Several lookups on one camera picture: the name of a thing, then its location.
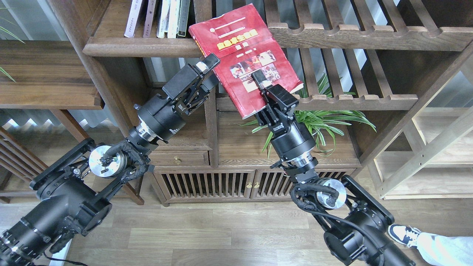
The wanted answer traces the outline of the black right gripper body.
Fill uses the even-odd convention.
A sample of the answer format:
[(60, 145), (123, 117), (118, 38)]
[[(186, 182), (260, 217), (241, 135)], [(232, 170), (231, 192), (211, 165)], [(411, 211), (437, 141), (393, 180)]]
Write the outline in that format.
[(294, 161), (309, 155), (315, 140), (305, 124), (297, 121), (294, 109), (299, 101), (280, 85), (260, 89), (265, 108), (256, 113), (260, 126), (273, 133), (270, 140), (282, 161)]

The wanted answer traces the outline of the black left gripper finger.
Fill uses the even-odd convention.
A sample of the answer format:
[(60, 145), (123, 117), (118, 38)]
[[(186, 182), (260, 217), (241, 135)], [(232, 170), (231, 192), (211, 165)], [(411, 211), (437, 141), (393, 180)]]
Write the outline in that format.
[(207, 74), (209, 71), (213, 70), (220, 63), (220, 59), (216, 54), (211, 53), (206, 56), (203, 60), (196, 63), (195, 67), (199, 74)]

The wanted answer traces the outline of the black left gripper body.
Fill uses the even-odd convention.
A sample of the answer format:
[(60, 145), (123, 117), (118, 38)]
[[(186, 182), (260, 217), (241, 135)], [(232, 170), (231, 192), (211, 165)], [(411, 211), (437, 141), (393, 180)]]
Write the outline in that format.
[(185, 124), (183, 116), (189, 116), (199, 108), (218, 84), (211, 72), (217, 64), (187, 64), (167, 82), (163, 91), (166, 97), (156, 94), (144, 105), (135, 105), (140, 124), (134, 128), (137, 144), (167, 143)]

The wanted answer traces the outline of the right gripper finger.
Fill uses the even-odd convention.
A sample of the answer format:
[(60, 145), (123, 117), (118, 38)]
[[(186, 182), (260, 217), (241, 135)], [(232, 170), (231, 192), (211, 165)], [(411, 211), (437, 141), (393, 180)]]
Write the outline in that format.
[(256, 70), (251, 74), (253, 80), (255, 81), (255, 84), (257, 85), (257, 88), (260, 91), (264, 91), (266, 89), (269, 89), (273, 86), (272, 81), (267, 80), (265, 77), (265, 74), (262, 72), (262, 70)]

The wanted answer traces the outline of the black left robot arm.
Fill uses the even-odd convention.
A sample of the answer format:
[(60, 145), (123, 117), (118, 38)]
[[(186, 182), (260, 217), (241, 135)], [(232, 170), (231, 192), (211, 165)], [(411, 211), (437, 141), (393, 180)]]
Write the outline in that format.
[(185, 65), (155, 95), (135, 105), (140, 119), (112, 146), (86, 138), (31, 183), (40, 203), (1, 235), (2, 266), (32, 266), (46, 249), (59, 252), (76, 234), (88, 235), (112, 208), (111, 198), (128, 182), (153, 170), (148, 155), (167, 143), (218, 84), (215, 54)]

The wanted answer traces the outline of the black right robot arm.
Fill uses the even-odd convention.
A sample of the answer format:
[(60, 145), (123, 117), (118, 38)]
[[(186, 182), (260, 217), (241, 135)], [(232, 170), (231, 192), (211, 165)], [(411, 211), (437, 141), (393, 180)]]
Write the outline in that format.
[(265, 102), (257, 120), (273, 133), (271, 143), (279, 156), (272, 168), (282, 168), (289, 176), (292, 201), (324, 229), (331, 254), (345, 265), (358, 259), (370, 266), (414, 266), (385, 234), (395, 220), (387, 209), (349, 175), (319, 177), (318, 162), (311, 155), (314, 138), (294, 115), (298, 100), (261, 70), (252, 77)]

